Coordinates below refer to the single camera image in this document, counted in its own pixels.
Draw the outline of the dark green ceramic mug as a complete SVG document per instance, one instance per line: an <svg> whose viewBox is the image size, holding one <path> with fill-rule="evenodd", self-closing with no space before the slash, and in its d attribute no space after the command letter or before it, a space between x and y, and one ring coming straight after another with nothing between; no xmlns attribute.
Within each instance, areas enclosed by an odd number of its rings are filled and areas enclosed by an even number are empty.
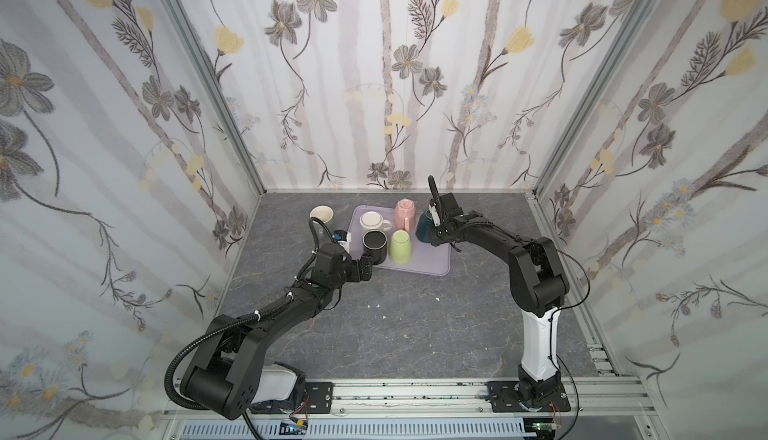
<svg viewBox="0 0 768 440"><path fill-rule="evenodd" d="M436 219L431 209L423 211L420 215L416 226L416 237L421 243L432 244L439 238Z"/></svg>

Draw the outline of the grey ceramic mug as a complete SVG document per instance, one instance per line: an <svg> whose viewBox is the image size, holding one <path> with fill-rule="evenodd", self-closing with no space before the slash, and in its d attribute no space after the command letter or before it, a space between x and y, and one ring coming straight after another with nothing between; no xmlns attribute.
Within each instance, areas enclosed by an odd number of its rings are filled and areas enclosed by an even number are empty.
<svg viewBox="0 0 768 440"><path fill-rule="evenodd" d="M310 211L310 217L322 221L325 226L331 229L334 220L334 210L327 205L318 205Z"/></svg>

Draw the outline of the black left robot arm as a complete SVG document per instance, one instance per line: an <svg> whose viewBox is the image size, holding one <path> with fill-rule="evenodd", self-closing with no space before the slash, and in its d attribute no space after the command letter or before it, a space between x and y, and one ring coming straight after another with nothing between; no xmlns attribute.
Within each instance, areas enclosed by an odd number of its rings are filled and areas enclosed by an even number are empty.
<svg viewBox="0 0 768 440"><path fill-rule="evenodd" d="M270 346L319 315L345 284L370 280L373 266L371 256L354 259L337 243L317 247L284 297L237 318L220 315L183 347L164 376L167 397L189 410L241 417L256 400Z"/></svg>

